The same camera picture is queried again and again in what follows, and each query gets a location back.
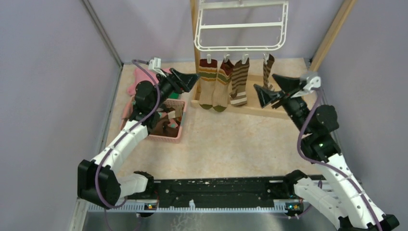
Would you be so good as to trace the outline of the brown beige striped sock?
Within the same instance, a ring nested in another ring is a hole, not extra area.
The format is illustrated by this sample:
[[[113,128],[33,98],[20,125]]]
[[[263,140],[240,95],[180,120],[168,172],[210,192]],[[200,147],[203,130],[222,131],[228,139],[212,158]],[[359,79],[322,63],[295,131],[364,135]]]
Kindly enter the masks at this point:
[[[231,73],[232,92],[230,94],[230,104],[235,107],[247,104],[246,82],[250,67],[249,59],[245,63],[242,60],[238,61]]]

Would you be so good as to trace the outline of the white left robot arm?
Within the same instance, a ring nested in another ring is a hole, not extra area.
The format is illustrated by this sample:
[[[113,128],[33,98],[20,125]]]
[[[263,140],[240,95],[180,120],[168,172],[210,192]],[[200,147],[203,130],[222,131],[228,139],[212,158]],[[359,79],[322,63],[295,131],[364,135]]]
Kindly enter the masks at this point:
[[[135,87],[132,113],[119,134],[94,158],[79,163],[78,197],[105,209],[119,207],[120,199],[136,193],[143,199],[152,197],[151,175],[141,171],[121,178],[116,175],[131,152],[160,121],[158,107],[174,92],[190,92],[199,78],[199,74],[185,74],[170,68],[168,72],[160,70],[150,80],[139,82]]]

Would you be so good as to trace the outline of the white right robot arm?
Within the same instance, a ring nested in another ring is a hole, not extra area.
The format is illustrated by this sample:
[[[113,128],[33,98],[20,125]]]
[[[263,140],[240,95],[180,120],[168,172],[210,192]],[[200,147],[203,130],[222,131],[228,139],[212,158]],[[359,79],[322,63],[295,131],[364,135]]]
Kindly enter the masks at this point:
[[[254,85],[260,106],[282,107],[299,129],[297,151],[326,179],[334,196],[300,170],[284,177],[282,192],[288,198],[305,199],[338,231],[392,231],[399,226],[395,215],[383,212],[368,196],[349,168],[332,137],[339,128],[334,106],[322,104],[321,78],[316,72],[300,77],[273,74],[280,90]]]

